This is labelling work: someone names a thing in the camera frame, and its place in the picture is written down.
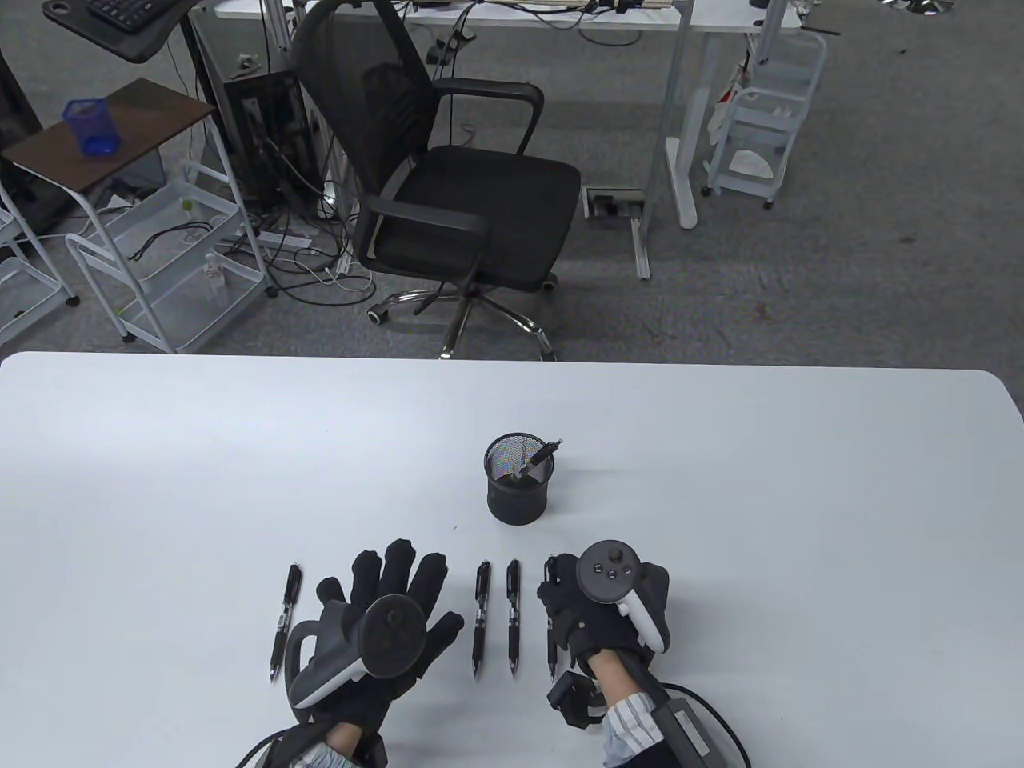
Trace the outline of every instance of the mesh chair back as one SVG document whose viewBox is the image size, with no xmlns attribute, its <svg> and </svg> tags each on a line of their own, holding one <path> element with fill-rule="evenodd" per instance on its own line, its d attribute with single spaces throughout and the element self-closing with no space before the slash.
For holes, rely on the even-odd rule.
<svg viewBox="0 0 1024 768">
<path fill-rule="evenodd" d="M 380 195 L 424 153 L 438 97 L 390 0 L 355 8 L 319 0 L 295 34 L 292 67 L 348 156 L 360 187 Z"/>
</svg>

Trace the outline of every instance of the wrist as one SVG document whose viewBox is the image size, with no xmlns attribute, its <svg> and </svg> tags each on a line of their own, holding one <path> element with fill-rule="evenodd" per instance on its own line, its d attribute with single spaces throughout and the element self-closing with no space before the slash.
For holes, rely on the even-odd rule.
<svg viewBox="0 0 1024 768">
<path fill-rule="evenodd" d="M 587 664 L 601 684 L 604 700 L 609 708 L 634 693 L 643 693 L 643 688 L 626 671 L 615 651 L 607 648 L 599 650 L 587 659 Z"/>
<path fill-rule="evenodd" d="M 362 729 L 359 726 L 351 723 L 339 723 L 331 729 L 324 740 L 339 755 L 351 758 L 360 738 L 362 738 Z"/>
</svg>

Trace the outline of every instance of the chrome chair leg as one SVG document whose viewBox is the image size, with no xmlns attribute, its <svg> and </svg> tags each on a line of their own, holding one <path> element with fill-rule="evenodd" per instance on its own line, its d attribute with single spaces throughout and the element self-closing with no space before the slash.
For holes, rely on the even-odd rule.
<svg viewBox="0 0 1024 768">
<path fill-rule="evenodd" d="M 480 301 L 483 302 L 484 306 L 488 306 L 496 312 L 504 317 L 508 317 L 510 321 L 515 323 L 520 329 L 528 334 L 532 334 L 534 338 L 537 339 L 537 343 L 541 346 L 541 359 L 547 361 L 555 361 L 557 357 L 555 356 L 555 350 L 551 348 L 551 342 L 548 341 L 548 337 L 544 333 L 544 329 L 541 328 L 537 323 L 531 321 L 525 314 L 519 314 L 519 312 L 509 309 L 507 306 L 502 306 L 494 299 L 488 299 L 486 296 L 480 296 Z"/>
<path fill-rule="evenodd" d="M 466 322 L 469 319 L 469 310 L 473 308 L 473 300 L 469 296 L 463 296 L 459 308 L 455 310 L 455 317 L 449 324 L 447 331 L 444 332 L 444 343 L 441 345 L 441 353 L 438 359 L 449 360 L 455 354 L 455 348 L 459 345 L 462 332 L 466 330 Z"/>
<path fill-rule="evenodd" d="M 398 293 L 393 293 L 388 296 L 383 301 L 378 301 L 373 305 L 373 309 L 376 311 L 383 311 L 392 306 L 397 306 L 398 304 L 408 304 L 413 301 L 423 301 L 428 296 L 436 293 L 435 291 L 399 291 Z"/>
<path fill-rule="evenodd" d="M 422 304 L 427 299 L 433 299 L 434 301 L 456 301 L 459 299 L 459 293 L 457 291 L 450 291 L 442 293 L 440 296 L 436 296 L 437 291 L 430 290 L 416 290 L 416 291 L 399 291 L 398 293 L 393 293 L 388 296 L 383 301 L 378 301 L 376 304 L 367 310 L 367 316 L 375 325 L 379 326 L 387 321 L 388 309 L 393 306 L 400 304 Z"/>
</svg>

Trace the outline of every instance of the striped shirt sleeve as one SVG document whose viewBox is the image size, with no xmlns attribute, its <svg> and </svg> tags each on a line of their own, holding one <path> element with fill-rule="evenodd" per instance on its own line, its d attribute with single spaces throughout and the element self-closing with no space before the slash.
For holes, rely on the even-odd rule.
<svg viewBox="0 0 1024 768">
<path fill-rule="evenodd" d="M 644 750 L 665 739 L 650 716 L 654 700 L 646 693 L 634 693 L 612 707 L 604 716 L 604 768 L 628 763 Z"/>
<path fill-rule="evenodd" d="M 293 760 L 290 768 L 358 768 L 358 766 L 321 741 L 309 748 L 302 757 Z"/>
</svg>

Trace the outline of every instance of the pen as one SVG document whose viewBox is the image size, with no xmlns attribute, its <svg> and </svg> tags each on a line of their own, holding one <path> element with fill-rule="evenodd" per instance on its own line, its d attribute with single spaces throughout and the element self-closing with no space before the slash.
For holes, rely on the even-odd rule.
<svg viewBox="0 0 1024 768">
<path fill-rule="evenodd" d="M 278 620 L 278 631 L 273 634 L 273 650 L 270 652 L 270 682 L 272 683 L 281 665 L 285 660 L 285 643 L 288 632 L 292 628 L 292 609 L 299 599 L 299 589 L 302 587 L 302 568 L 296 563 L 288 569 L 288 581 L 285 583 L 285 600 L 281 608 L 281 618 Z"/>
<path fill-rule="evenodd" d="M 484 560 L 476 569 L 476 627 L 473 629 L 473 677 L 483 660 L 483 635 L 487 628 L 487 592 L 490 590 L 490 563 Z"/>
<path fill-rule="evenodd" d="M 555 556 L 552 555 L 544 561 L 544 581 L 549 584 L 555 582 Z M 555 672 L 558 671 L 558 644 L 555 642 L 555 623 L 548 616 L 548 672 L 551 674 L 551 682 L 555 682 Z"/>
<path fill-rule="evenodd" d="M 536 454 L 529 457 L 529 459 L 526 461 L 525 464 L 523 464 L 521 467 L 519 467 L 518 470 L 516 470 L 514 475 L 515 478 L 519 479 L 527 472 L 529 472 L 531 469 L 534 469 L 534 467 L 539 467 L 540 465 L 544 464 L 544 462 L 548 460 L 548 457 L 554 454 L 558 450 L 558 446 L 561 444 L 562 444 L 561 437 L 559 437 L 554 442 L 546 442 L 538 450 Z"/>
<path fill-rule="evenodd" d="M 509 595 L 509 669 L 512 677 L 519 669 L 519 561 L 509 563 L 505 572 L 506 591 Z"/>
</svg>

